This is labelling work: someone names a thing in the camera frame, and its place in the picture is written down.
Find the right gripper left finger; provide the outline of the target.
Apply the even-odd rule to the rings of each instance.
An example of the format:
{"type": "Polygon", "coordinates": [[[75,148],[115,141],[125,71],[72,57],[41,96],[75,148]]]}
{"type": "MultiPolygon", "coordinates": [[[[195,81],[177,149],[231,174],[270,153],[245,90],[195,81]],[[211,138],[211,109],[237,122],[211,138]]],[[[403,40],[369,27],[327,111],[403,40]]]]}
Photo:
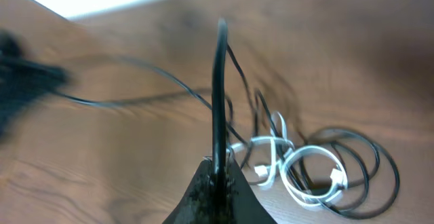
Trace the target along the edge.
{"type": "Polygon", "coordinates": [[[215,207],[211,166],[210,160],[200,163],[181,201],[163,224],[213,223],[215,207]]]}

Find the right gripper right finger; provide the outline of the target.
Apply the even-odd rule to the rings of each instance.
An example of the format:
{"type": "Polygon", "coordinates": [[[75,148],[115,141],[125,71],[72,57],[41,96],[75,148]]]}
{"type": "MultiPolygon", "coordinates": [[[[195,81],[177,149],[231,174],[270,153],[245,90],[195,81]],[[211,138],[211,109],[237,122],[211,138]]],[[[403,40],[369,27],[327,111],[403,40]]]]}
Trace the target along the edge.
{"type": "Polygon", "coordinates": [[[259,202],[239,165],[234,160],[229,160],[224,168],[222,223],[277,223],[259,202]]]}

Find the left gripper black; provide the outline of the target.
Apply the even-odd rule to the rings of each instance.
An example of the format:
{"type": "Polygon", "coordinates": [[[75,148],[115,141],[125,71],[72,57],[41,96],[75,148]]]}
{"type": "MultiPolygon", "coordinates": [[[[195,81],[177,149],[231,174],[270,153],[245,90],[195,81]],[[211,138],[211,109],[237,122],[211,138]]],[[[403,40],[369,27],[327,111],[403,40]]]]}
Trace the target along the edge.
{"type": "Polygon", "coordinates": [[[18,40],[1,31],[1,134],[34,102],[68,82],[66,71],[25,58],[18,40]]]}

